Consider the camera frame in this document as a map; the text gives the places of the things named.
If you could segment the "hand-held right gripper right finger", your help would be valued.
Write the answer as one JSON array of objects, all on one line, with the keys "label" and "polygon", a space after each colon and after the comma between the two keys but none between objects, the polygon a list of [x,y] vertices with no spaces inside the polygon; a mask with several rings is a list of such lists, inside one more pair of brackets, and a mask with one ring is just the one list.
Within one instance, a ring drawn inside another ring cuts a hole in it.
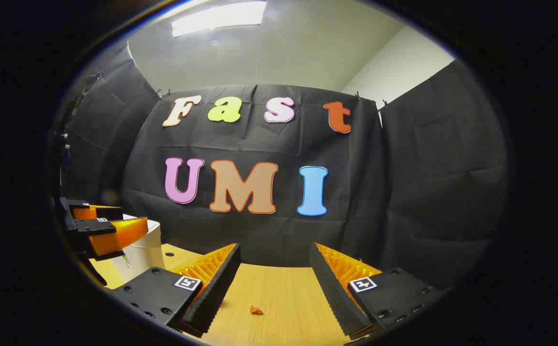
[{"label": "hand-held right gripper right finger", "polygon": [[446,295],[401,268],[382,271],[312,243],[310,265],[344,335],[353,341],[388,334]]}]

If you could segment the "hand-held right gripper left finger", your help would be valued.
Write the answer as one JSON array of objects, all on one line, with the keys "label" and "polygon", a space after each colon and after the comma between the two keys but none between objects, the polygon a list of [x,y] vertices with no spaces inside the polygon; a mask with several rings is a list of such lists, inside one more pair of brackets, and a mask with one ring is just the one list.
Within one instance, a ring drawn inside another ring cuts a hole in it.
[{"label": "hand-held right gripper left finger", "polygon": [[240,265],[241,246],[232,243],[175,270],[151,267],[111,294],[157,324],[202,337]]}]

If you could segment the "white desktop garbage bin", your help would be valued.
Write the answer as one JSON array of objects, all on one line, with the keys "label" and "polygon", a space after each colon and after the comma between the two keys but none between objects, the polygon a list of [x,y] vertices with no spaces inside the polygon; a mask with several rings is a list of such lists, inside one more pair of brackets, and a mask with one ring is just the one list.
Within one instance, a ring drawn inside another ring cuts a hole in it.
[{"label": "white desktop garbage bin", "polygon": [[110,259],[116,273],[125,282],[152,267],[165,268],[161,249],[161,224],[153,220],[147,220],[147,224],[148,232],[143,238],[125,247],[122,256]]}]

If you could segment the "ceiling light panel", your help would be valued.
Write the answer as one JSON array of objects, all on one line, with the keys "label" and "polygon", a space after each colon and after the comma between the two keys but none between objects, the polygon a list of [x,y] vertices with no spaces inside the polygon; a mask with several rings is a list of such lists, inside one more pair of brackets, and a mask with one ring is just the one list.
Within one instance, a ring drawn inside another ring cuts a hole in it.
[{"label": "ceiling light panel", "polygon": [[257,0],[236,2],[195,12],[172,22],[173,37],[183,37],[224,27],[261,25],[265,8],[266,2]]}]

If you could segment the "black backdrop cloth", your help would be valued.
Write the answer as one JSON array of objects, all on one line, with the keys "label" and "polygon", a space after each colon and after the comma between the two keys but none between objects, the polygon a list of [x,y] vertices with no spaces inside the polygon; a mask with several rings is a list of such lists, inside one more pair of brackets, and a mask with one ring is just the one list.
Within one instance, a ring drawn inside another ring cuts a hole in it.
[{"label": "black backdrop cloth", "polygon": [[220,85],[159,97],[127,45],[81,77],[63,194],[117,204],[197,253],[309,265],[320,243],[431,285],[465,276],[507,190],[497,116],[454,61],[386,107],[320,88]]}]

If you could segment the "wooden desktop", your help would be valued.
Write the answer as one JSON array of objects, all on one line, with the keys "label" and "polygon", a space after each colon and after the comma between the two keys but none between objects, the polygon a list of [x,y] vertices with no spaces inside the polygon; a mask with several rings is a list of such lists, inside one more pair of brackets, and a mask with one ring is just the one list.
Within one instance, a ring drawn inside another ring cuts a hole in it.
[{"label": "wooden desktop", "polygon": [[[250,305],[264,314],[250,314]],[[242,263],[199,341],[211,346],[345,346],[350,338],[310,267]]]}]

